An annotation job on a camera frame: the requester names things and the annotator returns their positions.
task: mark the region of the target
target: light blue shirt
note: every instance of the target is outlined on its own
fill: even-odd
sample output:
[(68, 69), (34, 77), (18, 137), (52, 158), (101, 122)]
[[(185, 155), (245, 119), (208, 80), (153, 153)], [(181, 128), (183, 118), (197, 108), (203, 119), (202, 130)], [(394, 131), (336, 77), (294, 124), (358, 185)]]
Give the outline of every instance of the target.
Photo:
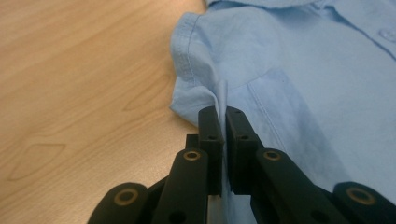
[[(215, 105), (222, 125), (225, 107), (239, 108), (316, 185), (352, 180), (396, 203), (396, 1), (206, 2), (172, 36), (171, 108), (197, 124)], [(226, 223), (255, 223), (247, 196), (214, 207)]]

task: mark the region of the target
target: shirt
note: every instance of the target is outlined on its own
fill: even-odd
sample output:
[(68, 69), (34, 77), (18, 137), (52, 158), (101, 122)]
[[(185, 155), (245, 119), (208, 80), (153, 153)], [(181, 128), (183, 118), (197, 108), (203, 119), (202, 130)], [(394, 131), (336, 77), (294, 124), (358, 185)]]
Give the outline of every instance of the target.
[[(215, 105), (223, 128), (226, 106), (241, 109), (317, 186), (355, 181), (396, 203), (396, 1), (206, 2), (172, 35), (171, 108), (197, 124)], [(223, 191), (213, 223), (255, 223), (249, 197)]]

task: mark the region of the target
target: shirt button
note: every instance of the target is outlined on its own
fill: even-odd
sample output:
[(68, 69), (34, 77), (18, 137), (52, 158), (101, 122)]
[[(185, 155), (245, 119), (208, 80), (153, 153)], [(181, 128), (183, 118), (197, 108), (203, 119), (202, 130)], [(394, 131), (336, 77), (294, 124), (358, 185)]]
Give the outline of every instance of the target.
[(384, 37), (384, 39), (396, 43), (396, 30), (381, 29), (378, 33), (380, 36)]

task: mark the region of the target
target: brass screw hole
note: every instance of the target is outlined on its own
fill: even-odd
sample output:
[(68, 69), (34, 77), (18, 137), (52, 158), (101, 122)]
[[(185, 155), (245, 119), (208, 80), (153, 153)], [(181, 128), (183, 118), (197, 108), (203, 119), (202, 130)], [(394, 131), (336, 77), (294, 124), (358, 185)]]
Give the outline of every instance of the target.
[(349, 196), (350, 199), (357, 203), (365, 205), (375, 204), (375, 197), (364, 189), (352, 187), (346, 190), (346, 194), (347, 196)]
[(114, 197), (114, 203), (119, 206), (125, 206), (136, 201), (139, 192), (136, 189), (123, 189)]
[(264, 152), (264, 158), (269, 161), (279, 161), (281, 156), (275, 151), (266, 151)]
[(197, 151), (188, 151), (184, 153), (183, 157), (187, 161), (197, 161), (201, 158), (201, 154)]

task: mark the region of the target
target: table surface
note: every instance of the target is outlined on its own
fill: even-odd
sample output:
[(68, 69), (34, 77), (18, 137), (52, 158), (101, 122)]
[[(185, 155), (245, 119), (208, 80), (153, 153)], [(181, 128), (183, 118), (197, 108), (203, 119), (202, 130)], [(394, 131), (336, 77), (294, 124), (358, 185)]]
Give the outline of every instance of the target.
[(205, 3), (0, 2), (1, 223), (86, 223), (169, 173), (195, 127), (169, 109), (170, 36)]

